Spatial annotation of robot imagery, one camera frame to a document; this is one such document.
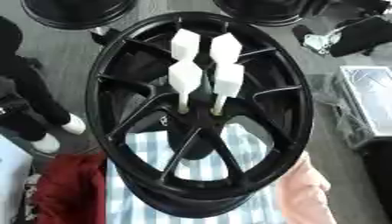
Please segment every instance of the red cloth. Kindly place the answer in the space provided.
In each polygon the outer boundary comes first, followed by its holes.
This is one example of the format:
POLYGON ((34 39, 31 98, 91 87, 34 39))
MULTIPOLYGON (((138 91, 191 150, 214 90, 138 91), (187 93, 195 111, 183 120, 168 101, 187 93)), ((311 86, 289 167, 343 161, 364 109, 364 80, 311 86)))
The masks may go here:
POLYGON ((38 182, 38 224, 105 223, 105 156, 60 155, 38 182))

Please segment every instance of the white foam block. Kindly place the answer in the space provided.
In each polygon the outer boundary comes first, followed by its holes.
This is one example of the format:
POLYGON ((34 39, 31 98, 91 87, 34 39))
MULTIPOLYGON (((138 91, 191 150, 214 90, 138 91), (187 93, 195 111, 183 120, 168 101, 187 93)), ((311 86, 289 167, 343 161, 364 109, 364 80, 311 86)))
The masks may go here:
POLYGON ((203 71, 192 61, 181 60, 169 67, 169 83, 179 94, 178 110, 188 111, 188 95, 201 84, 203 71))
POLYGON ((194 60, 199 52, 200 35, 180 29, 171 40, 171 56, 175 60, 194 60))
POLYGON ((226 97, 237 97, 243 83, 245 68, 237 64, 218 64, 213 92, 226 97))
POLYGON ((213 39, 210 56, 216 63, 234 64, 241 55, 242 45, 231 33, 213 39))

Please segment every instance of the concrete floor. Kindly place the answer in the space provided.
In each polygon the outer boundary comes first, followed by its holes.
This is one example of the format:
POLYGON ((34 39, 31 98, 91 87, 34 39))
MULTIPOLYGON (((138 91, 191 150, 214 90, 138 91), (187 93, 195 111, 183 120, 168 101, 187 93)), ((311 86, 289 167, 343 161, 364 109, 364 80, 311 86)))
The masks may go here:
MULTIPOLYGON (((221 13, 211 0, 143 0, 127 17, 113 26, 122 29, 138 20, 168 11, 221 13)), ((100 51, 88 32, 58 31, 37 24, 25 15, 19 1, 15 0, 2 0, 0 15, 13 20, 23 29, 24 44, 20 54, 37 57, 44 63, 45 79, 54 97, 73 113, 85 117, 84 93, 88 70, 100 51)), ((302 23, 308 24, 316 32, 326 32, 341 17, 341 13, 332 11, 327 16, 302 23)), ((290 27, 262 29, 286 47, 309 77, 314 74, 333 74, 339 65, 345 64, 392 66, 388 57, 392 53, 391 45, 381 47, 371 58, 361 55, 342 59, 322 58, 301 48, 291 34, 290 27)), ((94 139, 88 134, 77 138, 57 130, 54 132, 63 143, 63 152, 71 152, 70 149, 76 152, 95 145, 94 139)), ((329 200, 338 223, 388 223, 361 158, 350 151, 337 135, 331 110, 327 106, 316 103, 315 127, 307 150, 315 166, 332 183, 329 200)))

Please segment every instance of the shoe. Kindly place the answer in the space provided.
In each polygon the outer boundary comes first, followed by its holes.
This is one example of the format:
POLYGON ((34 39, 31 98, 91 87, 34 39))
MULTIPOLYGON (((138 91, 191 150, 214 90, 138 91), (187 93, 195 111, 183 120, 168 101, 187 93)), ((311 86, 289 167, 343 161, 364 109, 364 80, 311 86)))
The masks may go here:
POLYGON ((81 135, 86 130, 86 124, 77 116, 73 114, 69 114, 71 116, 71 120, 69 123, 62 125, 63 130, 74 134, 81 135))
POLYGON ((44 138, 39 141, 31 142, 32 146, 40 152, 52 154, 59 151, 60 143, 56 139, 56 137, 52 136, 49 133, 46 133, 44 138))

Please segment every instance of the blue checkered fabric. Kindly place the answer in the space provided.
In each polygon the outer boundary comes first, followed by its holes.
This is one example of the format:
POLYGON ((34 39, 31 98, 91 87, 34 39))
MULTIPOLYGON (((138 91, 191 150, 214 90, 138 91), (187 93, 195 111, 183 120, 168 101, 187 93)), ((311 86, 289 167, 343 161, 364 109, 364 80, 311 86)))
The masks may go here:
MULTIPOLYGON (((266 143, 248 133, 239 124, 227 125, 222 139, 233 153, 241 168, 246 171, 263 160, 268 152, 266 143)), ((145 162, 163 170, 173 155, 165 131, 128 134, 127 145, 145 162)), ((228 170, 216 152, 199 161, 182 161, 176 176, 182 179, 223 179, 228 170)), ((108 161, 106 210, 108 224, 284 224, 277 209, 275 185, 257 192, 248 202, 235 210, 206 219, 174 217, 143 203, 123 183, 116 167, 108 161)))

